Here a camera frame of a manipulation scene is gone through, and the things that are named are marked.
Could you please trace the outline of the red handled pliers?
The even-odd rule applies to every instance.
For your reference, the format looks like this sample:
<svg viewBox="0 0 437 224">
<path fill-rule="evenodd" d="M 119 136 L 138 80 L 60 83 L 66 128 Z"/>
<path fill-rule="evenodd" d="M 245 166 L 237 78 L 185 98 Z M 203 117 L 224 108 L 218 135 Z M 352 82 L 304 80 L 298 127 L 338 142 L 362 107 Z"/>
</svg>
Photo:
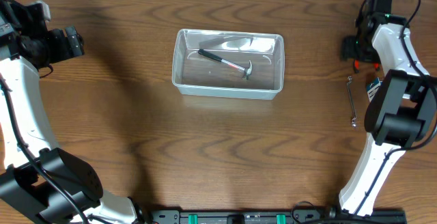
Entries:
<svg viewBox="0 0 437 224">
<path fill-rule="evenodd" d="M 380 70 L 380 64 L 378 64 L 378 63 L 371 63 L 371 64 L 376 72 Z M 360 61 L 355 59 L 353 61 L 352 67 L 353 67 L 354 73 L 358 74 L 360 72 Z"/>
</svg>

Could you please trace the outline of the clear plastic container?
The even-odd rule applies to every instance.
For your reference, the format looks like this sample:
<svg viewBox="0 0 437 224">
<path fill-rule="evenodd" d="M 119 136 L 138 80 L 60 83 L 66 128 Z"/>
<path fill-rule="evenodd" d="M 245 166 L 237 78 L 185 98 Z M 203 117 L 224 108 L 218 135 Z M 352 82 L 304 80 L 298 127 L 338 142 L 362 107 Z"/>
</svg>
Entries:
<svg viewBox="0 0 437 224">
<path fill-rule="evenodd" d="M 181 94 L 272 100 L 284 74 L 279 34 L 181 29 L 176 36 L 172 83 Z"/>
</svg>

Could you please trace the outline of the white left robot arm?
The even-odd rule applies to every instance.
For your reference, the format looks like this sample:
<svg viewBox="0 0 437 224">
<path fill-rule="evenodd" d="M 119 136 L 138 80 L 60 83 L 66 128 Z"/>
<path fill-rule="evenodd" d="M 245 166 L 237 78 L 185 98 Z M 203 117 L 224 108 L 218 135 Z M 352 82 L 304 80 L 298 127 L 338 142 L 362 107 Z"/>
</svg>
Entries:
<svg viewBox="0 0 437 224">
<path fill-rule="evenodd" d="M 140 207 L 104 190 L 52 131 L 40 70 L 82 56 L 84 43 L 74 27 L 48 29 L 50 19 L 43 1 L 1 0 L 1 199 L 34 223 L 143 223 Z"/>
</svg>

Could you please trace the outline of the small claw hammer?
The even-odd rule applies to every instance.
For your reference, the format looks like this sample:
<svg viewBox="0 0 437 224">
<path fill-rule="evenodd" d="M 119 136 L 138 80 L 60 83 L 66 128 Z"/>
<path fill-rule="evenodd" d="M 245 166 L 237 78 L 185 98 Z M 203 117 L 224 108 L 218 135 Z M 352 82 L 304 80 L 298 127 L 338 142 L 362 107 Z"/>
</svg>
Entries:
<svg viewBox="0 0 437 224">
<path fill-rule="evenodd" d="M 234 62 L 231 62 L 229 60 L 223 59 L 222 57 L 219 57 L 218 55 L 215 55 L 215 54 L 213 54 L 213 53 L 211 53 L 209 51 L 206 51 L 204 49 L 199 49 L 197 51 L 197 53 L 199 55 L 201 55 L 201 56 L 207 57 L 208 59 L 220 62 L 220 63 L 225 64 L 225 65 L 227 65 L 227 66 L 229 66 L 231 68 L 236 69 L 237 71 L 243 73 L 242 78 L 244 78 L 246 80 L 248 80 L 249 77 L 252 75 L 253 64 L 252 64 L 251 60 L 249 60 L 249 67 L 245 68 L 245 67 L 243 67 L 241 65 L 238 65 L 238 64 L 236 64 Z"/>
</svg>

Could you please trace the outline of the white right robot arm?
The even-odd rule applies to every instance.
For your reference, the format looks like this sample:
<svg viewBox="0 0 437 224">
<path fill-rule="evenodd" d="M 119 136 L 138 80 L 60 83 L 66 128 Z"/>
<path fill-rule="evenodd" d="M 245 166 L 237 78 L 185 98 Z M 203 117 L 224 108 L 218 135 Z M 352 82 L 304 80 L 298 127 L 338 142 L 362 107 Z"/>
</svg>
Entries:
<svg viewBox="0 0 437 224">
<path fill-rule="evenodd" d="M 391 13 L 392 0 L 365 0 L 357 33 L 341 45 L 341 58 L 382 69 L 384 79 L 367 88 L 365 148 L 352 177 L 339 194 L 342 212 L 370 216 L 390 170 L 414 142 L 427 134 L 436 112 L 436 79 L 421 65 L 408 21 Z"/>
</svg>

